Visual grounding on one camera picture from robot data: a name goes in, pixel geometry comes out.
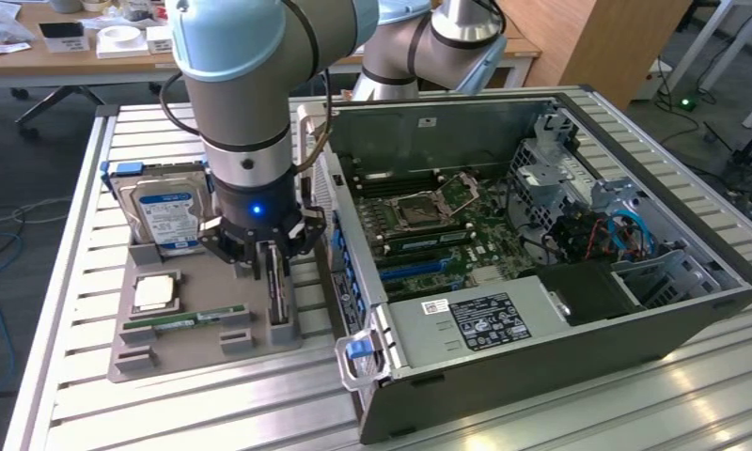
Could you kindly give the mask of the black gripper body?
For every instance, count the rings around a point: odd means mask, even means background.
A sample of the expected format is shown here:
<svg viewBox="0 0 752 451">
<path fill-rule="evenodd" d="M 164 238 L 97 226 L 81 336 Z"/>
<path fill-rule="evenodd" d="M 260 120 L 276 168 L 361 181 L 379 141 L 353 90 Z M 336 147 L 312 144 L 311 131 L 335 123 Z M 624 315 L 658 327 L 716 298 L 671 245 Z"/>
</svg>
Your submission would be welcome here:
<svg viewBox="0 0 752 451">
<path fill-rule="evenodd" d="M 303 239 L 289 238 L 289 231 L 303 220 L 296 192 L 293 173 L 284 173 L 257 187 L 240 187 L 216 179 L 220 229 L 235 242 L 235 251 L 231 244 L 224 245 L 233 259 L 251 263 L 256 244 L 263 241 L 275 242 L 287 258 L 300 252 Z"/>
</svg>

